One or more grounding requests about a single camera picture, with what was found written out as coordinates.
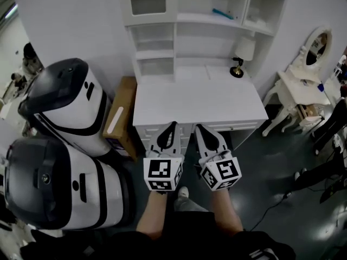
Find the black sleeve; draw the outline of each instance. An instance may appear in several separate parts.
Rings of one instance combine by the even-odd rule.
[[[131,259],[132,256],[147,255],[153,243],[150,237],[140,232],[117,233],[95,251],[91,259]]]
[[[286,245],[275,242],[264,232],[239,232],[232,238],[237,259],[268,259],[294,260],[294,250]]]

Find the table lamp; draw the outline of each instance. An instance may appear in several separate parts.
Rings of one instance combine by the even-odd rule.
[[[235,50],[234,61],[238,61],[239,64],[237,67],[230,68],[230,74],[236,78],[243,77],[243,71],[241,66],[243,65],[243,61],[251,61],[253,59],[255,49],[255,39],[252,37],[241,37],[241,39],[237,43],[237,47]]]

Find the shoe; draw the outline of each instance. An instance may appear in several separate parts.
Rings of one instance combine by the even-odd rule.
[[[186,197],[189,198],[189,191],[187,187],[181,187],[178,190],[178,197]]]
[[[300,173],[297,171],[295,174],[294,174],[294,180],[297,181],[297,179],[300,177]]]

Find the cardboard box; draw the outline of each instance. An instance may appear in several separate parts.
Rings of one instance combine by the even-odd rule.
[[[102,136],[121,156],[137,161],[134,138],[137,132],[132,126],[136,97],[136,78],[124,76],[115,91],[110,112]]]

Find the lamp shade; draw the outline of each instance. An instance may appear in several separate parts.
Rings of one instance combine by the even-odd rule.
[[[244,61],[251,61],[253,59],[254,49],[255,39],[242,36],[237,42],[235,54]]]

